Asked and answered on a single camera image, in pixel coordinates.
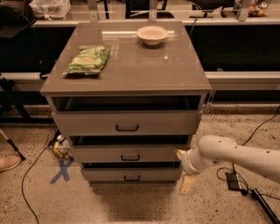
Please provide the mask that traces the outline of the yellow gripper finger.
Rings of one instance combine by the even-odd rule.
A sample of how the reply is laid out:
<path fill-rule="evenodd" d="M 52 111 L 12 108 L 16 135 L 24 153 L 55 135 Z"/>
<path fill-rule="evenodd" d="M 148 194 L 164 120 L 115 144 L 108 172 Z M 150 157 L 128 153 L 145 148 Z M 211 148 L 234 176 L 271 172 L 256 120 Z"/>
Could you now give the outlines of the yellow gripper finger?
<path fill-rule="evenodd" d="M 186 154 L 186 151 L 185 150 L 175 150 L 175 153 L 176 153 L 177 157 L 179 159 L 181 159 Z"/>
<path fill-rule="evenodd" d="M 181 187 L 180 187 L 179 193 L 181 195 L 188 194 L 190 192 L 194 182 L 195 182 L 195 177 L 194 176 L 184 175 L 182 177 L 182 183 L 181 183 Z"/>

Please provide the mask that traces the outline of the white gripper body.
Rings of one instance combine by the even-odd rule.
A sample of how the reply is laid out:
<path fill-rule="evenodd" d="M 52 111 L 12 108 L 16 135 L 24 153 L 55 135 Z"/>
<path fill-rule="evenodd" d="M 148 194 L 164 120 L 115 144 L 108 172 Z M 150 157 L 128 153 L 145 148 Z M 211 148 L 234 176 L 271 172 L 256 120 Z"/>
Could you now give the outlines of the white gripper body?
<path fill-rule="evenodd" d="M 204 165 L 203 158 L 197 149 L 188 150 L 181 158 L 181 166 L 187 175 L 199 175 Z"/>

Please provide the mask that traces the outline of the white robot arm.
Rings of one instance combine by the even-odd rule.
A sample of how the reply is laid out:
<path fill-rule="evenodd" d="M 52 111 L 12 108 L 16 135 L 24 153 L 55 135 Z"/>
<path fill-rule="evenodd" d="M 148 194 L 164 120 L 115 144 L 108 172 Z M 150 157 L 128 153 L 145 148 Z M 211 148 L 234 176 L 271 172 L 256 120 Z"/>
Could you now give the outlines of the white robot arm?
<path fill-rule="evenodd" d="M 190 150 L 175 150 L 185 172 L 180 189 L 182 194 L 191 190 L 195 176 L 206 168 L 234 163 L 266 179 L 280 183 L 280 151 L 239 145 L 224 136 L 203 136 Z"/>

